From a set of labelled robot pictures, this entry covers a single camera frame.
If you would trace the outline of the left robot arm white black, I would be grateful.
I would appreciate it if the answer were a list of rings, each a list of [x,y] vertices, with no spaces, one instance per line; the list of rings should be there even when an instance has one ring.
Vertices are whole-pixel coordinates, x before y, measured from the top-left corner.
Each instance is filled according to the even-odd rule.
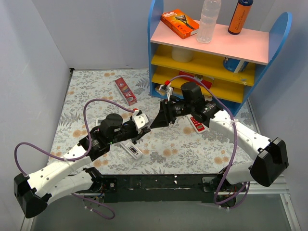
[[[119,114],[109,114],[100,125],[82,138],[63,158],[24,176],[14,178],[14,195],[26,218],[43,212],[48,204],[79,191],[93,193],[110,190],[110,180],[104,180],[94,167],[85,168],[110,150],[111,144],[131,140],[136,143],[150,132],[149,119],[138,112],[126,122]]]

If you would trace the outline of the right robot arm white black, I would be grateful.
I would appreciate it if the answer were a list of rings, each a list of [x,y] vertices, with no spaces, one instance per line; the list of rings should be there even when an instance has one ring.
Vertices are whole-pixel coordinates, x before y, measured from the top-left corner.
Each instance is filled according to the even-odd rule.
[[[221,170],[216,178],[221,190],[229,191],[235,184],[249,181],[269,187],[288,168],[286,144],[282,139],[271,140],[237,122],[221,104],[205,100],[200,86],[194,82],[182,84],[182,99],[171,94],[170,84],[166,81],[159,87],[167,97],[160,102],[151,128],[167,127],[174,124],[177,117],[191,115],[205,127],[226,136],[252,159],[252,162]]]

